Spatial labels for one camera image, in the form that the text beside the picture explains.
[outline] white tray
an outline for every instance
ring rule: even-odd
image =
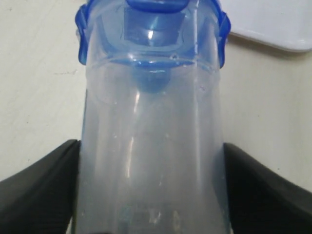
[[[238,36],[293,52],[312,50],[312,0],[220,0]]]

